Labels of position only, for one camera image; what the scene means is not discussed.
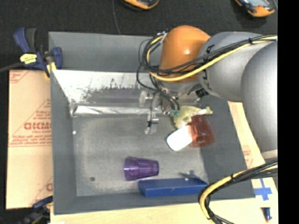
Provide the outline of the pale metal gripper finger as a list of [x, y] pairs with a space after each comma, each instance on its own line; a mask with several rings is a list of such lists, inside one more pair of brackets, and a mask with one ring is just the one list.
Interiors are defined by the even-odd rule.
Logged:
[[159, 124], [159, 118], [158, 117], [152, 117], [151, 118], [151, 134], [154, 134], [157, 132], [157, 127]]
[[146, 135], [149, 135], [151, 134], [151, 115], [147, 115], [147, 125], [146, 125], [146, 128], [144, 129], [144, 133]]

